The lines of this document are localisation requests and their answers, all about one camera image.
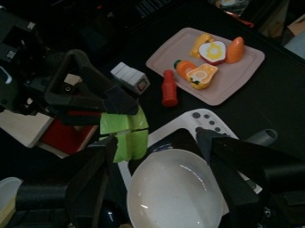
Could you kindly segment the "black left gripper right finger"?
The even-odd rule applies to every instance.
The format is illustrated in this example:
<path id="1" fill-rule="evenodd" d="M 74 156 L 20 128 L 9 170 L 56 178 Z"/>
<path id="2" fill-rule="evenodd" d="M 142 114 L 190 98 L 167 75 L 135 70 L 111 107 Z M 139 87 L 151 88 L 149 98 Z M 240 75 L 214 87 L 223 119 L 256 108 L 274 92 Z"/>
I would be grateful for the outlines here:
<path id="1" fill-rule="evenodd" d="M 195 140 L 231 228 L 305 228 L 305 161 L 201 127 Z"/>

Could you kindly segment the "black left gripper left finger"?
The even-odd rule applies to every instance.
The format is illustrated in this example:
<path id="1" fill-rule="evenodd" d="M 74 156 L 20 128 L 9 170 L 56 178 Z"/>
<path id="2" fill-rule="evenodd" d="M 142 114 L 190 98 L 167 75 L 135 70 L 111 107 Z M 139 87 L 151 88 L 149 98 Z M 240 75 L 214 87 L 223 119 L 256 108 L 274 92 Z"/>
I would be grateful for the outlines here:
<path id="1" fill-rule="evenodd" d="M 70 156 L 75 174 L 66 191 L 66 207 L 75 228 L 98 228 L 116 143 L 108 136 Z"/>

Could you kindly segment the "triangular finger of the black right gripper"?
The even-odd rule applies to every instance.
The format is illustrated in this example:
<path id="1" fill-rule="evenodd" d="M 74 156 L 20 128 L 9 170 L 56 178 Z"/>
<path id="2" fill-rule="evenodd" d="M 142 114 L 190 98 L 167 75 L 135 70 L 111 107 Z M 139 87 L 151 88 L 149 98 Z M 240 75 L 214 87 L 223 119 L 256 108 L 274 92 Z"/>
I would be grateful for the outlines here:
<path id="1" fill-rule="evenodd" d="M 76 85 L 80 92 L 76 94 L 60 94 L 60 83 L 68 74 L 70 64 L 75 62 L 76 75 L 82 82 Z M 135 115 L 138 102 L 103 73 L 91 64 L 84 51 L 79 49 L 64 53 L 56 73 L 50 80 L 44 93 L 46 102 L 52 107 L 67 110 L 90 110 L 111 114 Z"/>
<path id="2" fill-rule="evenodd" d="M 59 119 L 67 126 L 95 126 L 100 123 L 102 111 L 86 108 L 63 108 Z"/>

